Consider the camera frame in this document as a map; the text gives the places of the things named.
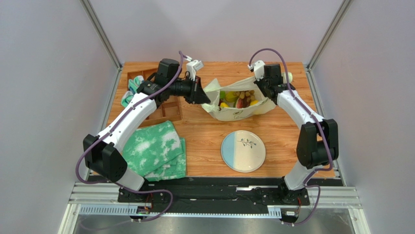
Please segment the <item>yellow fake pear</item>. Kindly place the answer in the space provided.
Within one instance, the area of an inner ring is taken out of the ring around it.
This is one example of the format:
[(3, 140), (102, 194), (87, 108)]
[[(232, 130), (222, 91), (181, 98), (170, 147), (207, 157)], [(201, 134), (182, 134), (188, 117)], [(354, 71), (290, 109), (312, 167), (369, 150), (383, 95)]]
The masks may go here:
[(229, 105), (226, 102), (221, 102), (219, 106), (221, 108), (229, 108)]

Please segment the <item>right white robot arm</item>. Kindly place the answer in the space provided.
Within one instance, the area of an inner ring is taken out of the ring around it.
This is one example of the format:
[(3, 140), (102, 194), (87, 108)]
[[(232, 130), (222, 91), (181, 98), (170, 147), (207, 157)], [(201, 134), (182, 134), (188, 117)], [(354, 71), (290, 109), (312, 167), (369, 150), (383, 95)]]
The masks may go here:
[(315, 173), (333, 169), (333, 162), (339, 155), (338, 125), (335, 120), (325, 119), (313, 111), (302, 100), (279, 64), (266, 65), (260, 60), (249, 69), (261, 93), (282, 108), (300, 130), (296, 148), (298, 160), (284, 177), (288, 190), (300, 190)]

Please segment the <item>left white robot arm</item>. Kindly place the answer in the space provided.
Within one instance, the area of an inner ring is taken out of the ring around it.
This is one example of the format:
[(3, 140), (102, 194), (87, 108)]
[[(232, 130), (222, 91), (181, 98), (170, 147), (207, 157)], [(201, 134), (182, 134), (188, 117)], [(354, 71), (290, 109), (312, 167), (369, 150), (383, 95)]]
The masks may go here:
[[(183, 60), (187, 60), (186, 73), (179, 78)], [(88, 169), (107, 181), (139, 192), (145, 179), (130, 169), (121, 155), (125, 144), (141, 123), (171, 96), (184, 97), (189, 104), (210, 103), (196, 75), (203, 66), (202, 61), (187, 56), (181, 56), (181, 61), (162, 59), (157, 70), (140, 82), (121, 114), (96, 136), (88, 134), (83, 139), (84, 152), (77, 164), (84, 161)]]

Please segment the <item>avocado print plastic bag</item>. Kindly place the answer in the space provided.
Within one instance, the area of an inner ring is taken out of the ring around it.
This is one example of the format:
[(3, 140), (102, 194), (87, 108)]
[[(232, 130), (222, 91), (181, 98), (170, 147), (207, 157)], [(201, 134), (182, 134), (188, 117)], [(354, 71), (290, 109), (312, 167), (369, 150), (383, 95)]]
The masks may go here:
[[(204, 92), (210, 99), (210, 103), (202, 104), (202, 108), (214, 119), (219, 121), (238, 121), (254, 115), (262, 115), (276, 107), (276, 104), (266, 98), (254, 84), (255, 77), (245, 78), (228, 86), (221, 86), (218, 79), (211, 81)], [(235, 93), (253, 91), (254, 104), (235, 98)]]

